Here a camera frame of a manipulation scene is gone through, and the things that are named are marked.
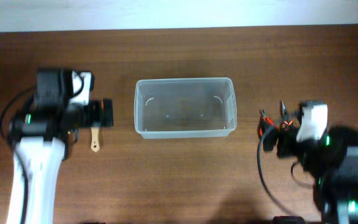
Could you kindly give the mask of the orange scraper with wooden handle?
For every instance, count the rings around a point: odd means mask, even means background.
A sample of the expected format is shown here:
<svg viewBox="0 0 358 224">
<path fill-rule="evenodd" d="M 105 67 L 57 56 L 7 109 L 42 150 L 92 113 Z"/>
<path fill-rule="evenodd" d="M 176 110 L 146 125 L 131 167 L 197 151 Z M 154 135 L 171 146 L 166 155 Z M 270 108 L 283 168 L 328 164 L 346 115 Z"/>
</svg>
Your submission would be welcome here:
<svg viewBox="0 0 358 224">
<path fill-rule="evenodd" d="M 100 150 L 99 130 L 99 127 L 91 127 L 91 150 L 93 152 L 98 152 Z"/>
</svg>

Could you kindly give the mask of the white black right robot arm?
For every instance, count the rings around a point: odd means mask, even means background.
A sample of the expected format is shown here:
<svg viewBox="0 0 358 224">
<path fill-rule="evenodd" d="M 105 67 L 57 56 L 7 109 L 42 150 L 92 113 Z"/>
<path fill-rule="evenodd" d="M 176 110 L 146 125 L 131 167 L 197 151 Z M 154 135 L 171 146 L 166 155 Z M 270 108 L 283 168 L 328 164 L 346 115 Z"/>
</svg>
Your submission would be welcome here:
<svg viewBox="0 0 358 224">
<path fill-rule="evenodd" d="M 334 126 L 319 140 L 296 141 L 297 128 L 267 128 L 259 151 L 296 157 L 314 178 L 313 200 L 323 223 L 358 223 L 358 130 Z"/>
</svg>

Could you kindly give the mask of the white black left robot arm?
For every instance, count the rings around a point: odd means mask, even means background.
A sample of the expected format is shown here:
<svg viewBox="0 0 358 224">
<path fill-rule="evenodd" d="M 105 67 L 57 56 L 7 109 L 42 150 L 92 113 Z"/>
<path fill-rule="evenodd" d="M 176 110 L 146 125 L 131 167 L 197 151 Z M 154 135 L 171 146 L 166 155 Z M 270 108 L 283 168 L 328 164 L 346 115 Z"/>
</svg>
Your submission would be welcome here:
<svg viewBox="0 0 358 224">
<path fill-rule="evenodd" d="M 3 135 L 14 174 L 7 223 L 52 223 L 58 173 L 78 131 L 91 131 L 90 149 L 100 150 L 101 128 L 113 126 L 112 100 L 91 100 L 94 75 L 67 68 L 40 68 L 37 83 Z"/>
</svg>

